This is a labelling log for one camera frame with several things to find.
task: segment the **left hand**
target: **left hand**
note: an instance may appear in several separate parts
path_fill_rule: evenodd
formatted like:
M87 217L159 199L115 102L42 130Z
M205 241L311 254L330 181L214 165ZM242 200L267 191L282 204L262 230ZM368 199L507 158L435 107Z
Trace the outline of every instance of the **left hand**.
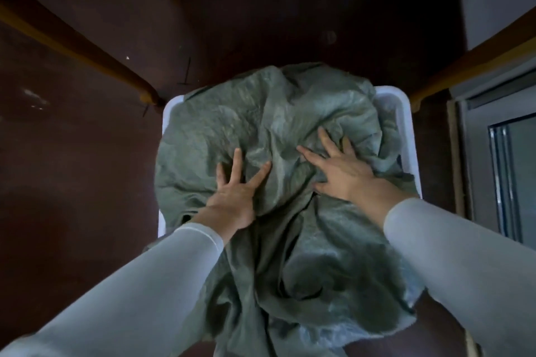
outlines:
M191 220L215 230L224 243L228 242L237 230L248 227L255 219L253 195L262 184L272 168L272 162L266 162L260 170L245 184L242 179L242 150L234 152L231 178L227 182L224 167L216 167L218 190L206 202L206 207Z

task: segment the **floor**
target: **floor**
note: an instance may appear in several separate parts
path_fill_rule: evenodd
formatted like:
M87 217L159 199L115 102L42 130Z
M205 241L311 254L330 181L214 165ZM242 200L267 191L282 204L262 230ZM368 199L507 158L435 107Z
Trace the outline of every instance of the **floor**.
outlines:
M464 50L458 0L40 0L165 97L266 64L324 61L411 93ZM128 86L0 25L0 347L38 330L157 232L161 118ZM186 68L191 61L188 78ZM453 210L445 94L414 115L423 194ZM461 356L425 295L417 324L350 356ZM200 344L191 355L210 355Z

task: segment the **wrinkled sheet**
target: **wrinkled sheet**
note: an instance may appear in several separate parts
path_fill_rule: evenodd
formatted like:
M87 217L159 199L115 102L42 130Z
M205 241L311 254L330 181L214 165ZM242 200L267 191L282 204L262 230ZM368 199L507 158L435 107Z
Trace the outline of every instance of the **wrinkled sheet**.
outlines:
M318 126L338 144L346 134L376 174L415 191L397 162L394 115L376 109L374 93L364 78L306 63L240 75L172 110L155 176L168 231L205 205L216 191L216 164L230 173L236 147L246 180L273 162L254 198L256 222L226 246L173 355L201 339L239 356L345 355L352 341L415 321L423 290L415 273L358 208L312 191L325 176L295 149L326 155Z

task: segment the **hand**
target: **hand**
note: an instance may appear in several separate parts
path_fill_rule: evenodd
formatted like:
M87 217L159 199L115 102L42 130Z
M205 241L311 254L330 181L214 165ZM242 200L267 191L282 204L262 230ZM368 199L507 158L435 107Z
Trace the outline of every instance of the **hand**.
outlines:
M385 218L393 207L414 197L391 182L375 177L371 167L358 160L348 137L343 137L342 152L322 127L318 128L318 137L329 158L323 158L301 145L297 150L326 175L327 182L314 184L319 193L352 202L380 228L383 228Z
M313 188L320 194L351 201L357 191L375 179L372 168L364 161L358 160L348 137L343 137L342 152L331 141L324 128L318 128L318 137L329 158L323 158L301 145L297 147L308 162L320 168L326 175L327 182L317 182Z
M242 150L235 149L229 182L222 163L216 167L218 190L206 202L206 207L191 221L211 227L227 243L237 230L248 227L255 218L253 195L269 174L272 162L265 163L245 184L242 179Z

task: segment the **finger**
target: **finger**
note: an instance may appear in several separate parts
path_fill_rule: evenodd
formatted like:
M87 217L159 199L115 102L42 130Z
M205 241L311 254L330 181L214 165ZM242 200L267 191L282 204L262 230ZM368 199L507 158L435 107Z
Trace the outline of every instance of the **finger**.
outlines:
M315 182L314 184L312 184L312 189L314 189L319 194L326 194L327 182Z
M225 178L225 171L222 163L216 165L216 184L218 185L218 189L227 185L227 178Z
M229 179L229 183L239 184L240 179L242 179L242 150L236 148L233 157L233 167L231 169L231 178Z
M305 159L313 164L314 166L322 169L324 166L325 158L322 158L318 154L313 153L311 150L299 145L296 147L296 150L300 152L301 155L305 157Z
M247 183L253 189L257 189L264 181L266 176L270 173L272 169L272 162L268 161L263 164L260 170L249 180Z
M338 157L342 154L337 148L337 144L331 141L331 138L327 135L327 131L323 127L318 128L318 137L320 137L320 141L330 157Z
M352 147L352 143L350 142L350 139L348 138L348 136L343 137L343 152L346 155L349 155L349 156L352 156L354 158L357 158L355 156L354 148Z

